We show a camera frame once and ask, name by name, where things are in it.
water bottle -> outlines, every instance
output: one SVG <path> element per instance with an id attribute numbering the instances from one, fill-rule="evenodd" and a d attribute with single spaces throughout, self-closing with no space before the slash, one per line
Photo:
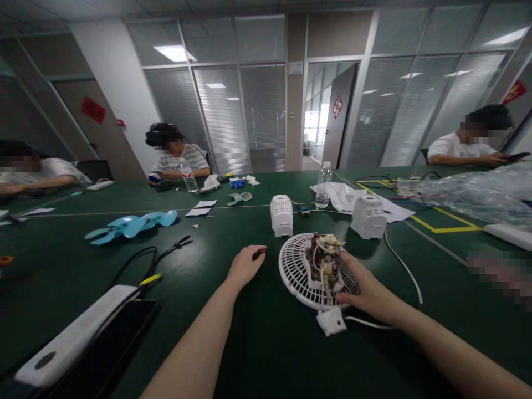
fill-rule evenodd
<path id="1" fill-rule="evenodd" d="M 197 192 L 198 184 L 196 184 L 192 169 L 187 165 L 185 158 L 179 158 L 179 163 L 181 164 L 179 166 L 179 171 L 181 172 L 181 177 L 185 182 L 185 186 L 187 186 L 188 192 Z"/>
<path id="2" fill-rule="evenodd" d="M 323 167 L 320 170 L 318 175 L 318 191 L 316 192 L 316 200 L 314 204 L 316 208 L 326 208 L 329 205 L 329 194 L 325 191 L 323 183 L 328 183 L 333 181 L 333 171 L 331 170 L 331 163 L 324 162 Z"/>

phone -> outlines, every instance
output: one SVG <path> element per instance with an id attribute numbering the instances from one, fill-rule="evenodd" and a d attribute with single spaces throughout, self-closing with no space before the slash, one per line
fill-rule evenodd
<path id="1" fill-rule="evenodd" d="M 529 156 L 530 153 L 529 152 L 520 152 L 519 154 L 515 154 L 515 155 L 509 155 L 507 157 L 505 157 L 504 159 L 508 162 L 515 162 L 515 161 L 519 161 L 521 158 L 524 158 L 525 156 Z"/>
<path id="2" fill-rule="evenodd" d="M 147 331 L 157 307 L 155 300 L 133 300 L 126 303 L 83 357 L 53 387 L 36 397 L 46 399 L 95 399 L 109 393 L 111 380 L 126 370 Z"/>

striped shirt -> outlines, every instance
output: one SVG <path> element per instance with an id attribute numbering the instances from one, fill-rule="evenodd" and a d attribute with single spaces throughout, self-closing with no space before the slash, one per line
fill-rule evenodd
<path id="1" fill-rule="evenodd" d="M 192 170 L 208 168 L 209 164 L 202 154 L 207 156 L 207 153 L 201 150 L 201 148 L 199 148 L 197 145 L 185 144 L 185 149 L 183 150 L 181 156 L 177 158 L 172 155 L 161 157 L 161 159 L 159 159 L 159 161 L 151 167 L 150 171 L 164 173 L 170 169 L 178 170 L 180 165 L 179 158 L 185 158 L 187 165 Z"/>

door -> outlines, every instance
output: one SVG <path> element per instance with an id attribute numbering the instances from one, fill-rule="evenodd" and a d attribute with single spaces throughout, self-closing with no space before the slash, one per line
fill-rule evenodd
<path id="1" fill-rule="evenodd" d="M 351 66 L 332 81 L 322 156 L 323 161 L 331 162 L 331 168 L 338 167 L 338 158 L 344 137 L 345 118 L 349 112 L 349 103 L 355 87 L 356 68 L 357 64 Z"/>
<path id="2" fill-rule="evenodd" d="M 122 128 L 117 126 L 111 107 L 96 80 L 57 82 L 54 83 L 54 87 L 100 158 L 109 162 L 114 179 L 145 178 L 144 172 L 122 132 Z M 98 120 L 95 120 L 82 111 L 85 98 L 89 98 L 105 109 L 103 119 L 96 117 Z"/>

fluorescent light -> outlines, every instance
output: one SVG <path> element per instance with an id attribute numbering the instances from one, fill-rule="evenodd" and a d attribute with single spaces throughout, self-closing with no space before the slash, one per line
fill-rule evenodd
<path id="1" fill-rule="evenodd" d="M 457 76 L 460 76 L 460 75 L 463 75 L 464 73 L 469 73 L 469 72 L 471 71 L 470 70 L 469 71 L 457 71 L 452 74 L 444 75 L 443 77 L 444 78 L 455 78 Z"/>
<path id="2" fill-rule="evenodd" d="M 402 76 L 400 77 L 399 79 L 408 79 L 408 78 L 415 78 L 417 75 L 421 75 L 423 72 L 419 72 L 419 73 L 411 73 L 411 74 L 406 74 L 405 76 Z"/>
<path id="3" fill-rule="evenodd" d="M 501 36 L 498 39 L 491 40 L 489 42 L 484 43 L 483 45 L 500 45 L 500 44 L 507 44 L 514 42 L 516 40 L 519 40 L 524 36 L 526 32 L 526 28 L 516 30 L 515 32 L 508 33 L 507 35 Z"/>
<path id="4" fill-rule="evenodd" d="M 189 52 L 185 53 L 185 48 L 182 44 L 169 46 L 154 46 L 154 49 L 156 49 L 159 53 L 174 62 L 186 62 L 187 55 L 189 59 L 197 61 L 197 59 L 194 58 L 192 54 L 190 54 Z"/>
<path id="5" fill-rule="evenodd" d="M 223 85 L 223 83 L 207 83 L 207 86 L 209 86 L 211 89 L 225 89 L 226 88 Z"/>

